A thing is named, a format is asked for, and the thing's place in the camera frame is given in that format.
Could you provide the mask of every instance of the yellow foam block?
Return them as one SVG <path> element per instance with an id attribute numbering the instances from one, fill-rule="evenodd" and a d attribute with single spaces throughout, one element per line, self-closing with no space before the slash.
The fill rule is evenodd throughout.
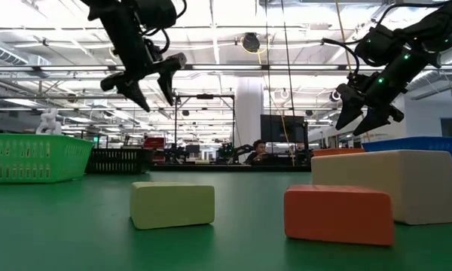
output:
<path id="1" fill-rule="evenodd" d="M 130 191 L 130 217 L 140 230 L 212 223 L 214 208 L 209 185 L 135 182 Z"/>
<path id="2" fill-rule="evenodd" d="M 390 195 L 393 219 L 452 222 L 452 157 L 445 151 L 378 151 L 314 157 L 313 184 L 355 185 Z"/>

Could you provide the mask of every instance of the workbench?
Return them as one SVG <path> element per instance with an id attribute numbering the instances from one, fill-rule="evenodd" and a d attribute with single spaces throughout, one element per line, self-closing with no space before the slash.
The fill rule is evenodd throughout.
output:
<path id="1" fill-rule="evenodd" d="M 213 185 L 215 222 L 136 230 L 134 181 Z M 452 271 L 452 224 L 397 224 L 391 248 L 286 238 L 283 193 L 307 183 L 307 172 L 152 172 L 0 185 L 0 271 Z"/>

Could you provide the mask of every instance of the foam block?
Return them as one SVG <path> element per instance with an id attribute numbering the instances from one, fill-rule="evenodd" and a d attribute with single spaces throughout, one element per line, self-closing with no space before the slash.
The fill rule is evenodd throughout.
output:
<path id="1" fill-rule="evenodd" d="M 452 222 L 452 157 L 445 151 L 378 151 L 312 159 L 313 184 L 355 185 L 390 195 L 393 219 Z"/>
<path id="2" fill-rule="evenodd" d="M 388 194 L 363 187 L 295 185 L 285 192 L 285 234 L 297 239 L 393 244 Z"/>
<path id="3" fill-rule="evenodd" d="M 214 209 L 209 185 L 135 182 L 130 191 L 130 217 L 140 230 L 212 223 Z"/>

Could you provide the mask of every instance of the black crate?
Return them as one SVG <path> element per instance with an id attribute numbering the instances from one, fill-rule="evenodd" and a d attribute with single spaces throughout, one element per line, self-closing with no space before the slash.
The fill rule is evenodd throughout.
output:
<path id="1" fill-rule="evenodd" d="M 152 165 L 154 152 L 143 149 L 93 149 L 88 174 L 142 174 Z"/>

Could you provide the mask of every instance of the person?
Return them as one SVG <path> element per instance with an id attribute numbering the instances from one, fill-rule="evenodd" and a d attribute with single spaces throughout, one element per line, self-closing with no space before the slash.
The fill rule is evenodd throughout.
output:
<path id="1" fill-rule="evenodd" d="M 251 165 L 253 163 L 260 163 L 263 160 L 264 155 L 266 154 L 266 142 L 258 139 L 253 143 L 253 151 L 248 158 L 246 158 L 245 164 Z"/>

